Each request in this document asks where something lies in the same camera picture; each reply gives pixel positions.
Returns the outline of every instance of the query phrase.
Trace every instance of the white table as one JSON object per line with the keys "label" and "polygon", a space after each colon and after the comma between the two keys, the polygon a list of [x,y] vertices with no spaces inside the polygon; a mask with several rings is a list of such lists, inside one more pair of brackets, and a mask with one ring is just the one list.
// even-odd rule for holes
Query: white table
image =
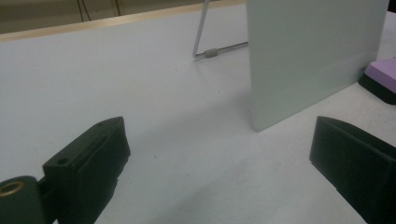
{"label": "white table", "polygon": [[[396,146],[396,108],[358,84],[261,132],[248,49],[191,58],[199,12],[0,43],[0,180],[124,116],[132,158],[96,223],[364,223],[308,155],[318,115]],[[209,11],[202,49],[247,40],[245,6]],[[381,59],[396,56],[388,14]]]}

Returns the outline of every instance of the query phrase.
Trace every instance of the purple object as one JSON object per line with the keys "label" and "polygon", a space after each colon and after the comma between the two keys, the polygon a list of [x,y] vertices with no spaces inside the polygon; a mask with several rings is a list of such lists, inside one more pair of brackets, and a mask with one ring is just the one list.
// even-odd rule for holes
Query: purple object
{"label": "purple object", "polygon": [[396,59],[370,63],[364,74],[396,93]]}

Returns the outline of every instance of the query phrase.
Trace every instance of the wooden edge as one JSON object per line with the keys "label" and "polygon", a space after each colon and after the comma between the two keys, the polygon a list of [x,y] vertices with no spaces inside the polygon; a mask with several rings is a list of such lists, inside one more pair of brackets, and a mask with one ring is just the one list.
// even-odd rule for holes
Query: wooden edge
{"label": "wooden edge", "polygon": [[[228,7],[234,6],[239,4],[245,4],[247,0],[221,0],[217,2],[210,3],[211,8],[215,7]],[[42,28],[42,29],[35,29],[29,31],[20,31],[15,33],[3,34],[0,35],[0,42],[6,42],[11,40],[18,40],[18,39],[25,39],[25,38],[32,38],[32,37],[39,37],[44,35],[57,35],[62,33],[68,33],[73,31],[79,30],[88,30],[88,29],[95,29],[99,27],[106,27],[106,26],[113,26],[113,25],[120,25],[129,22],[136,22],[136,21],[145,21],[151,20],[166,16],[178,15],[193,11],[202,10],[203,4],[195,4],[190,6],[184,7],[172,7],[167,9],[149,11],[149,12],[142,12],[136,13],[127,16],[97,20],[97,21],[86,21],[81,23],[73,23],[61,26],[54,26],[49,28]]]}

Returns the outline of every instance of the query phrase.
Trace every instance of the metal rod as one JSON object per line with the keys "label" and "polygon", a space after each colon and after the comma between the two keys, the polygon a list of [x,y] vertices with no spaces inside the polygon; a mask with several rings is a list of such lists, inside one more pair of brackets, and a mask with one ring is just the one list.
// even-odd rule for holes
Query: metal rod
{"label": "metal rod", "polygon": [[195,37],[194,50],[192,53],[192,57],[194,57],[194,58],[197,58],[197,56],[198,56],[197,55],[198,46],[199,46],[199,42],[201,40],[202,31],[204,30],[204,23],[205,23],[205,18],[206,18],[206,12],[207,12],[207,9],[209,8],[209,2],[210,2],[210,0],[205,0],[204,7],[202,9],[201,20],[199,22],[197,36]]}
{"label": "metal rod", "polygon": [[236,49],[242,49],[242,48],[247,47],[248,42],[244,42],[244,43],[240,43],[240,44],[236,44],[236,45],[231,45],[229,47],[225,47],[222,49],[208,49],[208,50],[204,51],[204,53],[199,53],[199,54],[197,53],[198,46],[201,41],[202,31],[204,30],[205,18],[206,18],[206,13],[209,8],[209,2],[210,2],[210,0],[205,0],[205,2],[204,2],[197,36],[195,37],[195,44],[194,44],[194,49],[192,52],[192,57],[194,57],[195,59],[213,58],[213,57],[218,56],[219,54],[223,54],[223,53],[230,52],[230,51],[233,51]]}

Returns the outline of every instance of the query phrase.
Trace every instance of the white panel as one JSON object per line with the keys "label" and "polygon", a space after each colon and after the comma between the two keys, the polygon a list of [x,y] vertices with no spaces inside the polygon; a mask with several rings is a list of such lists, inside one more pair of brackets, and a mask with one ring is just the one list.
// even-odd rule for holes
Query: white panel
{"label": "white panel", "polygon": [[253,122],[261,131],[356,82],[388,0],[248,0]]}

